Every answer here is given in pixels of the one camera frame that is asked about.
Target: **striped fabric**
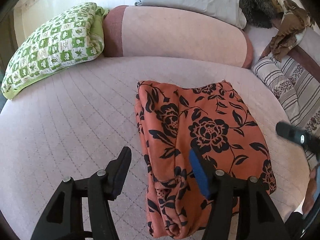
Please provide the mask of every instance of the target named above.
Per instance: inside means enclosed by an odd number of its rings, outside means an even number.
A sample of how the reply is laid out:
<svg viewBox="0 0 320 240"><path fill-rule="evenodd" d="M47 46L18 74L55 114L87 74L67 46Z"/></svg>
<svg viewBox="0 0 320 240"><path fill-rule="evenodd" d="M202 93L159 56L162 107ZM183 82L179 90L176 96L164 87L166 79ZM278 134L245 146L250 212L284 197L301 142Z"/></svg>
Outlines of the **striped fabric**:
<svg viewBox="0 0 320 240"><path fill-rule="evenodd" d="M320 84L303 66L289 56L278 62L270 53L252 71L277 97L292 125L320 136ZM316 157L305 153L312 169Z"/></svg>

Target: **orange floral blanket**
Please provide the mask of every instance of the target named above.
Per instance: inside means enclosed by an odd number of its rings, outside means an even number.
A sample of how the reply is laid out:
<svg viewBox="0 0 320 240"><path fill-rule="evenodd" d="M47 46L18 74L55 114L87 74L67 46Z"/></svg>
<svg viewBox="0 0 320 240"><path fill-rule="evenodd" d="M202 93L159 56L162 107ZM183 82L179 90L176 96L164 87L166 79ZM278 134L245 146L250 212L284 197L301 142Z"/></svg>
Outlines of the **orange floral blanket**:
<svg viewBox="0 0 320 240"><path fill-rule="evenodd" d="M135 104L142 153L148 166L147 220L153 237L182 239L206 226L212 202L200 193L188 154L196 147L233 177L256 176L276 190L263 134L231 84L184 89L138 83ZM234 198L233 213L239 210Z"/></svg>

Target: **pink sofa cushion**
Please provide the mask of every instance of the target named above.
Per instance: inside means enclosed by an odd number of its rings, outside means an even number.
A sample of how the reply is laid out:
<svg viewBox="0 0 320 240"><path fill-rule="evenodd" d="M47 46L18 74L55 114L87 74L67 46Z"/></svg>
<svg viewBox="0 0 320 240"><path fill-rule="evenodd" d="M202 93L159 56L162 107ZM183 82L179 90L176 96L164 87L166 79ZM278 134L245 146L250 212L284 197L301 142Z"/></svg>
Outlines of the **pink sofa cushion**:
<svg viewBox="0 0 320 240"><path fill-rule="evenodd" d="M105 57L161 56L249 68L252 44L240 29L202 14L116 7L103 22Z"/></svg>

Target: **green and white pillow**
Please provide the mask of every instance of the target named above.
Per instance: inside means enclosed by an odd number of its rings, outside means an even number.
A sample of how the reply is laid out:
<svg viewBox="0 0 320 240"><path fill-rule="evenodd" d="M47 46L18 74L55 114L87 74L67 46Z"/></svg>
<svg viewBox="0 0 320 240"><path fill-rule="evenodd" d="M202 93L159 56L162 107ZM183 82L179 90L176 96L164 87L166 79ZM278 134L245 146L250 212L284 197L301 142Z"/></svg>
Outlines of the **green and white pillow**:
<svg viewBox="0 0 320 240"><path fill-rule="evenodd" d="M95 18L101 22L102 15L96 17L101 10L93 2L80 4L37 28L12 56L1 85L3 95L13 99L34 82L98 57L104 49L103 34L90 28Z"/></svg>

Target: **silver rivet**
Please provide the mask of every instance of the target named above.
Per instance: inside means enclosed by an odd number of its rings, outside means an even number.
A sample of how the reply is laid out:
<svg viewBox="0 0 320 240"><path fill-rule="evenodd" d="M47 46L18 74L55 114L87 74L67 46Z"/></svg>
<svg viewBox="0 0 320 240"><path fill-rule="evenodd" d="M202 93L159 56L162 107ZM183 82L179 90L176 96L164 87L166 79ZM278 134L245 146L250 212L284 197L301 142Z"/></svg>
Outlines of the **silver rivet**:
<svg viewBox="0 0 320 240"><path fill-rule="evenodd" d="M70 176L63 177L62 179L63 182L68 182L69 180L71 180Z"/></svg>
<svg viewBox="0 0 320 240"><path fill-rule="evenodd" d="M106 174L106 171L105 170L99 170L97 171L97 175L98 176L104 176Z"/></svg>
<svg viewBox="0 0 320 240"><path fill-rule="evenodd" d="M253 183L257 183L258 179L255 176L251 176L250 177L250 181L253 182Z"/></svg>
<svg viewBox="0 0 320 240"><path fill-rule="evenodd" d="M216 170L216 174L218 176L223 176L224 175L224 171L223 170Z"/></svg>

